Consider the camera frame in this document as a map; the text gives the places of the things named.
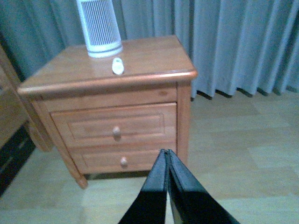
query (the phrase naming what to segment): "wooden bed frame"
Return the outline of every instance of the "wooden bed frame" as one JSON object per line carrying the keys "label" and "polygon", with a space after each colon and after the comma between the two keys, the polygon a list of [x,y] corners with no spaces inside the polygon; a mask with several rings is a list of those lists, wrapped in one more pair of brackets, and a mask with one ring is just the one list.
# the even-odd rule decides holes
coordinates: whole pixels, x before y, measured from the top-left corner
{"label": "wooden bed frame", "polygon": [[0,46],[0,196],[35,147],[53,146],[31,104],[18,95],[20,83]]}
{"label": "wooden bed frame", "polygon": [[53,143],[38,118],[32,105],[21,98],[16,89],[21,84],[5,51],[0,46],[0,146],[26,124],[36,147],[42,151],[51,151]]}

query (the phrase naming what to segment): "air purifier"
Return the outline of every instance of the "air purifier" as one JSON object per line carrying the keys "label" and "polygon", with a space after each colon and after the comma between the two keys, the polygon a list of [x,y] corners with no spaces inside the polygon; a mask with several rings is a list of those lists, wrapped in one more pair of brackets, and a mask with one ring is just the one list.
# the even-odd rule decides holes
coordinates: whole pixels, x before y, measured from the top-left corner
{"label": "air purifier", "polygon": [[90,57],[108,57],[122,51],[112,0],[77,0],[86,48]]}

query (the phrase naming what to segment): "gray curtain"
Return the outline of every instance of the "gray curtain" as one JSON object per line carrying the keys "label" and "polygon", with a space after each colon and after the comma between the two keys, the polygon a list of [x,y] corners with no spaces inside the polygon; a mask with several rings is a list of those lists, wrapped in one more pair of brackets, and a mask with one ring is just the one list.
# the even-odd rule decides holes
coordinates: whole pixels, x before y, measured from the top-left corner
{"label": "gray curtain", "polygon": [[[121,37],[176,34],[199,75],[192,97],[299,89],[299,0],[113,0]],[[0,0],[0,32],[26,77],[84,44],[75,0]]]}

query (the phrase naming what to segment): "wooden floor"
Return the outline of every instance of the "wooden floor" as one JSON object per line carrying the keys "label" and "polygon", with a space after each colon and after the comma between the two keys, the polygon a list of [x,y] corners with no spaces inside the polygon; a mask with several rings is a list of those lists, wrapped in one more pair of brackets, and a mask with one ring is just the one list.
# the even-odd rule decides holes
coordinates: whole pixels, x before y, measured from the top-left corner
{"label": "wooden floor", "polygon": [[[299,223],[299,94],[197,96],[191,122],[188,167],[225,209],[244,224]],[[81,190],[56,150],[35,150],[0,199],[0,223],[115,224],[144,180]]]}

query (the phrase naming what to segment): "nightstand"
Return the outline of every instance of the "nightstand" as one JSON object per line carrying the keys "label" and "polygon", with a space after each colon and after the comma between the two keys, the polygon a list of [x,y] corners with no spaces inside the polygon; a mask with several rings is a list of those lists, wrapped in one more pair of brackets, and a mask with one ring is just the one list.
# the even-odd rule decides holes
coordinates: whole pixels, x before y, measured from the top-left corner
{"label": "nightstand", "polygon": [[[161,148],[187,162],[194,66],[176,36],[122,44],[100,59],[69,47],[18,90],[81,188],[83,174],[150,170]],[[122,75],[112,72],[115,57]]]}

